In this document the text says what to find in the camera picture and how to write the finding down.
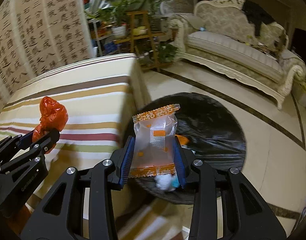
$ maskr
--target white tissue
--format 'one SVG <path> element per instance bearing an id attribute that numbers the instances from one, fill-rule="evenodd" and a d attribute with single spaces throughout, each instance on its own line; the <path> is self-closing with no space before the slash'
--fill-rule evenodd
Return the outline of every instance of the white tissue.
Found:
<path id="1" fill-rule="evenodd" d="M 175 187 L 172 187 L 173 176 L 171 174 L 157 175 L 155 176 L 156 186 L 162 191 L 174 191 Z"/>

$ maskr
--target plant stand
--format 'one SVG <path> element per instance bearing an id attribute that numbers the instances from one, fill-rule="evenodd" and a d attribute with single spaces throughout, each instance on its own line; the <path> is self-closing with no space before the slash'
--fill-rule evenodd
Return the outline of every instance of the plant stand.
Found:
<path id="1" fill-rule="evenodd" d="M 148 11 L 128 12 L 127 15 L 131 17 L 131 21 L 130 21 L 130 36 L 128 36 L 128 37 L 126 37 L 124 39 L 114 40 L 114 43 L 115 44 L 119 44 L 119 43 L 122 43 L 122 42 L 130 41 L 131 42 L 131 44 L 130 44 L 130 52 L 134 53 L 135 40 L 149 38 L 150 42 L 151 42 L 151 47 L 152 47 L 152 50 L 153 50 L 154 65 L 152 65 L 152 66 L 150 66 L 148 68 L 145 68 L 145 69 L 156 68 L 157 71 L 160 72 L 160 63 L 158 62 L 157 51 L 156 51 L 156 48 L 155 48 L 153 37 L 162 36 L 162 35 L 165 35 L 165 33 L 164 32 L 155 32 L 155 33 L 151 32 L 151 26 L 149 24 L 147 14 L 148 14 Z M 139 35 L 139 36 L 134 36 L 133 29 L 134 29 L 134 25 L 135 25 L 134 24 L 135 15 L 143 15 L 144 25 L 147 28 L 147 34 Z"/>
<path id="2" fill-rule="evenodd" d="M 88 20 L 87 22 L 88 22 L 88 24 L 91 24 L 91 23 L 92 23 L 93 26 L 94 26 L 94 33 L 95 33 L 95 37 L 96 37 L 96 38 L 94 39 L 94 38 L 91 37 L 91 39 L 95 40 L 96 43 L 97 43 L 99 56 L 102 57 L 102 56 L 108 56 L 108 55 L 115 54 L 115 53 L 117 52 L 117 50 L 112 51 L 112 52 L 107 53 L 107 54 L 104 55 L 104 54 L 103 54 L 103 48 L 102 48 L 101 43 L 100 43 L 101 40 L 104 40 L 104 39 L 106 39 L 106 38 L 112 36 L 113 34 L 112 34 L 112 33 L 109 33 L 109 34 L 107 34 L 107 35 L 103 35 L 103 36 L 99 37 L 99 36 L 98 36 L 98 30 L 97 30 L 97 25 L 96 25 L 96 23 L 97 23 L 97 22 L 100 22 L 100 20 L 92 19 L 92 20 Z"/>

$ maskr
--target marble floor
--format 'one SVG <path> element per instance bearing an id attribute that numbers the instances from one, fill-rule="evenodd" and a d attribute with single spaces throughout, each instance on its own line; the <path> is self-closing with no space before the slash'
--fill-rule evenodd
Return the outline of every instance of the marble floor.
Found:
<path id="1" fill-rule="evenodd" d="M 242 172 L 289 235 L 306 205 L 306 109 L 289 95 L 279 111 L 274 99 L 188 61 L 179 61 L 161 73 L 146 72 L 144 79 L 152 100 L 196 92 L 216 99 L 231 111 L 246 137 Z M 185 208 L 184 226 L 189 228 L 192 206 Z M 221 222 L 218 231 L 221 236 Z"/>

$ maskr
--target orange plastic bag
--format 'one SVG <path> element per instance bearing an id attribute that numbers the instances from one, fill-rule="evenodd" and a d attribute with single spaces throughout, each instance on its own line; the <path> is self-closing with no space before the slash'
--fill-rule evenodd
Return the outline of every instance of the orange plastic bag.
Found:
<path id="1" fill-rule="evenodd" d="M 43 97 L 39 104 L 39 110 L 42 117 L 40 118 L 40 124 L 34 129 L 32 142 L 42 138 L 53 128 L 61 132 L 68 121 L 68 114 L 65 106 L 50 97 Z M 55 145 L 45 154 L 50 153 Z"/>
<path id="2" fill-rule="evenodd" d="M 187 139 L 185 136 L 178 135 L 178 134 L 175 134 L 175 136 L 177 136 L 181 145 L 186 145 L 189 143 L 189 139 Z"/>

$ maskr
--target sofa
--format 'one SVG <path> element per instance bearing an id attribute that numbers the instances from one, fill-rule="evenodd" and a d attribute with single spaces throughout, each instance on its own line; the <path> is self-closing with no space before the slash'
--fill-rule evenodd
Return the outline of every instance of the sofa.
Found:
<path id="1" fill-rule="evenodd" d="M 187 0 L 163 1 L 160 4 L 160 12 L 163 16 L 170 16 L 174 13 L 193 13 L 193 5 Z"/>
<path id="2" fill-rule="evenodd" d="M 255 25 L 242 11 L 244 2 L 201 1 L 194 14 L 171 14 L 168 25 L 177 30 L 177 59 L 197 62 L 255 87 L 275 98 L 280 110 L 293 80 L 305 79 L 306 66 L 287 49 L 289 38 L 276 22 L 262 22 L 260 35 L 255 36 Z"/>

